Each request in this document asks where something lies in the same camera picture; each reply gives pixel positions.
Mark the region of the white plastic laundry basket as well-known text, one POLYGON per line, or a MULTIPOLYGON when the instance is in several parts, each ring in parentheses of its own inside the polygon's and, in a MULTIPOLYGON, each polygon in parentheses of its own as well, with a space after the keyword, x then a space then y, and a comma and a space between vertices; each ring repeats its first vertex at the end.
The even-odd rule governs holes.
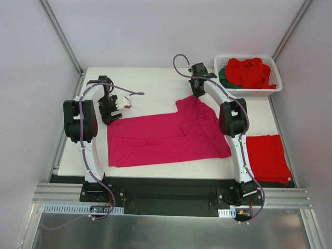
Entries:
POLYGON ((220 84, 237 97, 266 97, 283 88, 277 66, 268 56, 216 56, 214 71, 220 84))

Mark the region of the pink t shirt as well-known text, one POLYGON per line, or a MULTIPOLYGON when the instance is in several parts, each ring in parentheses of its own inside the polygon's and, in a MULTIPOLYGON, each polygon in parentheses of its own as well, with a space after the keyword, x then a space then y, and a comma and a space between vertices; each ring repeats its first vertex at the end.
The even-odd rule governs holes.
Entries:
POLYGON ((175 113, 119 119, 108 126, 108 165, 127 168, 231 156, 212 108, 194 96, 175 104, 175 113))

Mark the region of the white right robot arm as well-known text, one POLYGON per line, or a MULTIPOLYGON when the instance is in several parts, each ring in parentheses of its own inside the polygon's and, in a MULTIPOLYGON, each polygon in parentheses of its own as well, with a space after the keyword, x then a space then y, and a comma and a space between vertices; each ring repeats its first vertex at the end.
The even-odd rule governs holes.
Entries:
POLYGON ((189 82, 193 95, 199 97, 208 94, 219 105, 218 125, 229 144, 234 166, 233 186, 223 194, 223 200, 234 206, 244 205, 257 193, 246 148, 249 127, 246 101, 237 99, 215 82, 213 79, 217 76, 209 73, 203 63, 190 66, 188 71, 191 73, 189 82))

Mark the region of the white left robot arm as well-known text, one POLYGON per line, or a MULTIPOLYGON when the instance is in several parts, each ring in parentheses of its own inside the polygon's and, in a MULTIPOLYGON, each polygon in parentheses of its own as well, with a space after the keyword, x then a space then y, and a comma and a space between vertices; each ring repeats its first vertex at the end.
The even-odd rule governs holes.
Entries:
POLYGON ((88 81, 80 96, 63 103, 65 135, 76 145, 85 171, 81 202, 107 202, 107 206, 115 203, 96 149, 98 119, 95 111, 97 105, 106 126, 122 117, 117 113, 118 97, 111 94, 114 88, 108 76, 99 76, 97 80, 88 81))

